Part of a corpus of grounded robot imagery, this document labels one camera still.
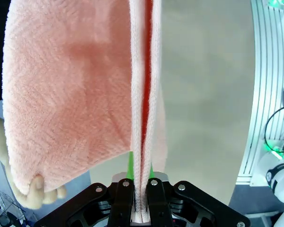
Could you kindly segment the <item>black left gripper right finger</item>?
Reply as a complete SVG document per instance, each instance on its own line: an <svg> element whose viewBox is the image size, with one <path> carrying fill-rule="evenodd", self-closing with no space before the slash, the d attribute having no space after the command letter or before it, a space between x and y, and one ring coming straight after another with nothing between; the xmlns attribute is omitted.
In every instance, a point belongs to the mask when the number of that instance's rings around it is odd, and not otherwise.
<svg viewBox="0 0 284 227"><path fill-rule="evenodd" d="M171 185L155 177L146 187L152 227L249 227L250 220L188 181Z"/></svg>

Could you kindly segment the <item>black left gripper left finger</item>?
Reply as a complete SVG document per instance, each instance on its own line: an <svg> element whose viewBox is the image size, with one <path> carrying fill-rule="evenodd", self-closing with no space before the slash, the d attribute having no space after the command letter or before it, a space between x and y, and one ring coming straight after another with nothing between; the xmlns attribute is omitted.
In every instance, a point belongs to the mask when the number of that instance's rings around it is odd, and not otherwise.
<svg viewBox="0 0 284 227"><path fill-rule="evenodd" d="M128 227L134 201L133 152L127 173L109 187L94 183L37 221L35 227Z"/></svg>

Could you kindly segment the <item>person's right hand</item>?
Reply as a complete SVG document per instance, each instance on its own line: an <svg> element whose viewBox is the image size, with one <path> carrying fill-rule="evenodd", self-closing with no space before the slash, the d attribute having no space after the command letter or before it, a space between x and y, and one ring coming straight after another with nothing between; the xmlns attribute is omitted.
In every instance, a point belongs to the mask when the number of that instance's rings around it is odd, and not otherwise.
<svg viewBox="0 0 284 227"><path fill-rule="evenodd" d="M61 186L50 192L44 191L44 179L41 175L36 175L30 185L27 195L22 194L16 187L9 164L8 148L6 145L6 137L4 132L4 120L0 118L0 162L5 168L5 173L10 187L15 195L16 200L25 208L39 209L44 204L52 204L57 199L63 199L67 195L65 186Z"/></svg>

